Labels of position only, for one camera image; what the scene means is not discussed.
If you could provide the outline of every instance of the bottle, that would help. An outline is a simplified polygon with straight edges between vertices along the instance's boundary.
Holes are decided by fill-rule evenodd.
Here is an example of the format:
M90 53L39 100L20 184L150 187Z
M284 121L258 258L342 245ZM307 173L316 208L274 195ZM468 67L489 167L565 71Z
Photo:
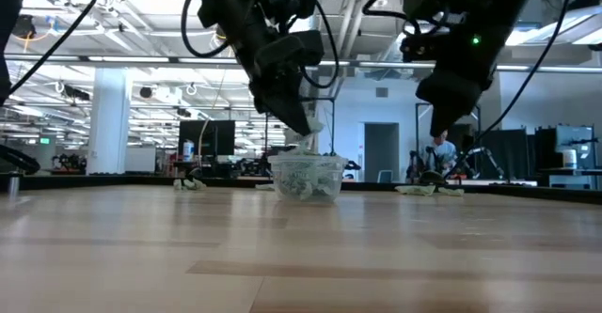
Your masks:
M192 162L195 155L195 143L190 140L186 140L183 146L183 160L185 162Z

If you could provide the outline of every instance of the black cable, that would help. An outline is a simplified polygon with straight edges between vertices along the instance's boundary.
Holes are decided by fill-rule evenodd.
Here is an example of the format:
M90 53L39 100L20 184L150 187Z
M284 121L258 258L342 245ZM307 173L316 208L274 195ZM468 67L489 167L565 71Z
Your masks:
M332 47L332 55L334 55L335 57L335 72L330 78L330 82L328 82L328 84L326 85L321 85L315 82L313 79L311 79L308 73L305 71L304 67L301 67L301 73L303 74L303 78L305 78L312 86L317 88L330 88L333 84L335 84L337 77L339 77L339 54L337 54L337 45L335 44L335 38L332 36L332 29L330 29L330 23L326 18L326 14L324 13L324 9L322 8L320 2L316 1L316 7L320 11L320 15L322 15L322 19L324 20L324 26L326 27L326 32L328 33L328 40L330 41L330 46Z
M416 35L420 34L420 25L418 24L418 22L416 20L408 20L407 15L405 13L395 12L395 11L370 10L372 5L376 1L377 0L368 0L368 2L366 2L366 4L362 7L361 12L366 16L393 17L393 18L403 19L403 20L407 21L408 23L411 23L412 26L414 26Z
M291 18L291 20L286 24L286 30L289 31L291 29L291 27L293 27L293 25L297 22L298 17L294 16Z
M219 45L219 47L217 47L214 50L211 50L210 52L208 52L206 54L202 54L202 53L198 52L197 50L195 50L192 47L192 44L190 44L190 39L188 39L188 34L186 31L186 28L187 28L186 24L188 21L188 9L190 8L191 2L192 2L192 0L184 1L184 5L182 7L182 16L180 18L180 31L182 33L182 41L184 42L184 46L186 47L186 50L188 50L188 52L195 57L211 58L213 56L216 56L219 53L221 53L222 51L226 50L226 48L228 48L231 45L231 43L234 41L234 39L226 39L223 44ZM255 0L249 0L248 7L246 8L246 12L245 12L245 17L243 18L243 24L245 24L246 19L253 11L253 7L255 7Z
M539 59L537 59L537 62L535 62L535 65L533 65L533 67L531 68L531 71L529 72L529 75L525 79L525 82L518 89L518 91L516 92L515 97L510 101L510 104L508 104L508 107L506 107L506 109L504 110L504 112L502 112L501 116L499 116L499 118L496 121L494 121L494 123L491 124L491 126L489 126L483 133L479 134L479 136L477 137L477 139L474 140L474 143L466 150L465 153L462 154L462 156L460 156L460 159L455 164L455 166L450 170L450 172L448 172L445 175L445 179L448 178L453 173L453 171L455 171L455 169L458 168L458 166L460 166L460 164L462 164L464 162L464 160L467 158L467 153L470 152L472 149L474 149L477 145L479 145L479 143L481 142L481 140L483 140L483 138L486 135L488 135L489 133L491 133L491 131L493 131L493 129L495 129L496 126L498 126L501 123L501 121L508 115L508 113L510 113L510 110L512 110L513 106L515 106L516 102L518 101L518 99L520 98L520 96L525 91L525 88L527 87L527 85L531 81L531 78L533 78L533 75L539 70L539 67L544 62L544 59L546 59L546 55L549 52L549 50L552 48L552 45L554 45L554 41L556 40L556 38L558 37L558 35L561 33L562 22L564 21L564 16L566 15L566 11L568 10L568 4L569 4L569 2L570 2L570 0L564 0L564 3L562 4L561 14L560 14L560 17L558 19L558 22L556 23L556 29L554 30L554 33L552 34L552 37L550 37L549 42L546 45L546 48L544 49L544 51L542 52L542 54L539 56Z
M73 33L73 31L75 31L77 26L79 26L79 24L84 20L84 18L86 18L86 15L88 15L92 8L94 8L94 5L96 5L96 1L97 0L91 0L87 4L86 8L84 8L82 13L75 20L75 22L73 22L69 29L67 29L65 34L56 41L56 43L40 58L40 60L31 69L29 69L29 71L21 78L21 80L19 80L19 82L17 82L17 84L10 88L10 92L8 93L9 95L15 93L21 86L23 86L23 84L25 84L25 82L27 82L27 80L29 80L29 78L31 78L36 73L36 71L40 69L42 65L44 65L46 60L48 60L48 58L55 53L58 47L60 47L65 42L65 40L67 40L67 38Z
M19 167L25 174L32 175L40 171L40 163L34 158L18 151L17 149L11 149L5 145L0 145L0 159Z
M195 48L192 47L192 44L190 44L190 39L188 39L188 34L186 33L186 24L188 19L188 9L190 8L191 2L192 0L184 1L184 5L182 8L182 16L180 18L180 31L182 32L182 41L184 42L186 50L188 50L188 52L191 55L199 58L211 58L220 54L222 51L226 50L226 48L228 48L228 46L230 45L227 39L224 40L224 42L221 45L219 45L216 49L213 49L206 54L198 52L197 50L195 50Z

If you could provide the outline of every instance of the chair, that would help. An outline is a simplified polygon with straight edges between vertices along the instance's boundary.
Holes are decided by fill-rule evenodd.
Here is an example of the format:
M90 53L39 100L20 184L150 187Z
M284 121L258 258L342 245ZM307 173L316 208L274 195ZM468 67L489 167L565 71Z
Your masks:
M378 183L393 183L393 171L381 170L378 172Z

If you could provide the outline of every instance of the black backdrop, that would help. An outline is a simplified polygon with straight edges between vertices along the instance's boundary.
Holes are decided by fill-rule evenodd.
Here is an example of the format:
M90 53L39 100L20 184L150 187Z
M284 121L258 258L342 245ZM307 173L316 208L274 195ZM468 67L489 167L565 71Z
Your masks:
M183 153L186 140L195 144L195 154L198 152L198 138L205 120L188 120L180 122L180 139L178 141L178 154ZM233 155L236 122L234 120L212 120L207 124L203 134L202 155Z
M527 131L496 130L483 138L480 144L491 150L494 160L505 174L504 178L525 179L530 175L529 144ZM479 157L482 179L497 179L498 171L489 163L485 155Z

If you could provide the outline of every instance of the wood grain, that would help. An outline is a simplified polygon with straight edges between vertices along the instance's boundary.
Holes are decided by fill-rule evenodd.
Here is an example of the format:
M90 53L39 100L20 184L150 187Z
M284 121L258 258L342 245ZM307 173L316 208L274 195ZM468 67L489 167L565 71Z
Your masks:
M602 208L123 186L0 198L2 312L602 312Z

